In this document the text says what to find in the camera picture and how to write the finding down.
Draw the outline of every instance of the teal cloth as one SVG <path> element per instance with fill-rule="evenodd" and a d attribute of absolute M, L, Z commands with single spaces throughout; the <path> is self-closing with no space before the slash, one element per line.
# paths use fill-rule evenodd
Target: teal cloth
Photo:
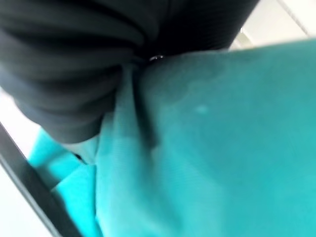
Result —
<path fill-rule="evenodd" d="M 83 236 L 316 235 L 316 41 L 123 68 L 96 166 L 30 158 Z"/>

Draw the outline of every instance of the black fabric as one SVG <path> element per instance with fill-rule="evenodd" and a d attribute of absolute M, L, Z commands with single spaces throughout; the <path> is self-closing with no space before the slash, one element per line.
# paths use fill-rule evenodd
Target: black fabric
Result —
<path fill-rule="evenodd" d="M 256 0 L 0 2 L 0 85 L 57 141 L 98 133 L 136 57 L 228 47 Z"/>

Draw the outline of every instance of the dark knit garment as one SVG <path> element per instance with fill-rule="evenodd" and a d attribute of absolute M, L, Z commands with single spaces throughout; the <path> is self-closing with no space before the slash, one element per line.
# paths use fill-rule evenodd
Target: dark knit garment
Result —
<path fill-rule="evenodd" d="M 0 86 L 55 140 L 85 141 L 113 110 L 121 64 L 226 48 L 256 2 L 2 1 Z"/>

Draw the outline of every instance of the white surface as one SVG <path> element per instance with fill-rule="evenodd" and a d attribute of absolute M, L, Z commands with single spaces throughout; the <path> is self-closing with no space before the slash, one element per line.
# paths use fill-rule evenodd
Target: white surface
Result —
<path fill-rule="evenodd" d="M 316 0 L 279 0 L 284 3 L 307 30 L 309 36 L 316 36 Z"/>
<path fill-rule="evenodd" d="M 25 157 L 29 157 L 40 127 L 21 114 L 15 106 L 13 99 L 1 90 L 0 122 L 4 125 Z"/>
<path fill-rule="evenodd" d="M 303 40 L 308 37 L 277 0 L 261 0 L 243 29 L 255 46 Z"/>
<path fill-rule="evenodd" d="M 0 166 L 0 236 L 52 237 Z"/>

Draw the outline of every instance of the teal fabric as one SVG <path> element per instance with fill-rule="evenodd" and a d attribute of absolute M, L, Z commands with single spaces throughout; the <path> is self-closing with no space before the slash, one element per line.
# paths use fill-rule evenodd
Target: teal fabric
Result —
<path fill-rule="evenodd" d="M 85 237 L 314 237 L 315 65 L 313 40 L 124 65 L 96 166 L 45 134 L 30 163 Z"/>

